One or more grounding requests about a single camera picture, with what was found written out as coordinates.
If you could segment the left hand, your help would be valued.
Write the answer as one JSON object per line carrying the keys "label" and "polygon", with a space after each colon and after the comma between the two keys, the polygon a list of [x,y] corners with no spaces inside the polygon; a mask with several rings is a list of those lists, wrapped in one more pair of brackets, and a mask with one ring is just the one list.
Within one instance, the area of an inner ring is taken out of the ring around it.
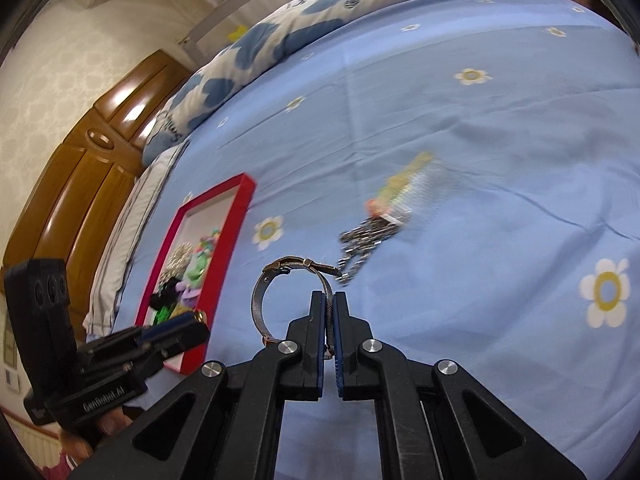
{"label": "left hand", "polygon": [[124,431],[142,413],[142,408],[133,406],[115,408],[94,424],[89,441],[61,428],[58,432],[58,440],[60,440],[62,451],[76,464],[81,464],[88,460],[101,444]]}

